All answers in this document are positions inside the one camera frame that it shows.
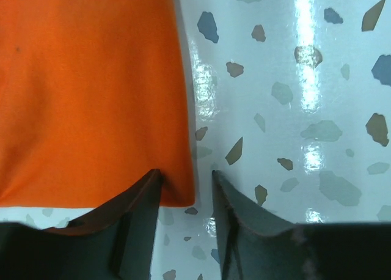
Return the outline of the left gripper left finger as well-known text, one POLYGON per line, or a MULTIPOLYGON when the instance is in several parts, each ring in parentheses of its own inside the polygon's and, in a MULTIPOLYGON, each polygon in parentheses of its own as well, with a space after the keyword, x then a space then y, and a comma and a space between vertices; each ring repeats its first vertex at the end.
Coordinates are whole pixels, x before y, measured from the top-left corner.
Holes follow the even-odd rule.
POLYGON ((152 169, 64 228, 1 223, 1 279, 148 279, 161 188, 152 169))

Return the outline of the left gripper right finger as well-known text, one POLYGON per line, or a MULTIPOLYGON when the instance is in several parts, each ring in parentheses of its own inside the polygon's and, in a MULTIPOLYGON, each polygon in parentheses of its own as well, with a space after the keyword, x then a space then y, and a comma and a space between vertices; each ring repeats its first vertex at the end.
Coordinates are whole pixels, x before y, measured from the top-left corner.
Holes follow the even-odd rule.
POLYGON ((294 224, 213 171, 222 279, 389 279, 389 223, 294 224))

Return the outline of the orange t shirt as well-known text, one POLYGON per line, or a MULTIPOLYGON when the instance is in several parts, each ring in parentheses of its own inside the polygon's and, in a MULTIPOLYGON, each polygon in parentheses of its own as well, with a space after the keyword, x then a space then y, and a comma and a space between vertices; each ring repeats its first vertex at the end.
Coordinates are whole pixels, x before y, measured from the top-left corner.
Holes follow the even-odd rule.
POLYGON ((174 0, 1 0, 1 205, 196 199, 174 0))

